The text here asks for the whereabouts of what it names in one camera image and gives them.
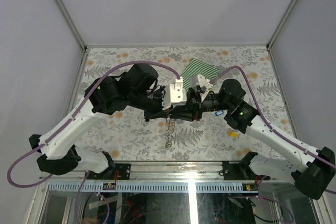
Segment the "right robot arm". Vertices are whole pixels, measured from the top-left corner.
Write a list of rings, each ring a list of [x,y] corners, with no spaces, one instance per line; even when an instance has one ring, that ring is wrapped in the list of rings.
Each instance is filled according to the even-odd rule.
[[[335,176],[335,153],[324,147],[317,149],[287,134],[265,119],[261,112],[244,101],[246,94],[240,82],[227,79],[218,93],[203,76],[196,76],[194,85],[186,91],[183,80],[175,79],[165,88],[164,109],[170,118],[196,121],[204,112],[225,110],[227,124],[234,130],[253,137],[279,153],[284,160],[249,153],[240,162],[240,175],[251,179],[255,175],[293,184],[311,199],[319,199]]]

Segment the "blue key tag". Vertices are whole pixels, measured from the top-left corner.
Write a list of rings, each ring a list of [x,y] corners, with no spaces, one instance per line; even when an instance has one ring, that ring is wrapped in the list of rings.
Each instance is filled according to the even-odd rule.
[[[224,114],[224,110],[219,110],[214,113],[215,116],[221,116]]]

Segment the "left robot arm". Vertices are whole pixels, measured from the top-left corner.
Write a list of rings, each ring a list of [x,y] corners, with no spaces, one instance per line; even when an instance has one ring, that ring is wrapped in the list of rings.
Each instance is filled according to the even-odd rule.
[[[156,91],[159,74],[155,62],[132,61],[112,68],[96,79],[75,108],[52,130],[29,138],[40,171],[64,175],[74,170],[87,170],[109,179],[116,166],[108,152],[88,151],[77,146],[79,138],[101,119],[126,107],[140,109],[150,115],[165,114],[174,102],[181,100],[182,77],[176,75],[172,84]]]

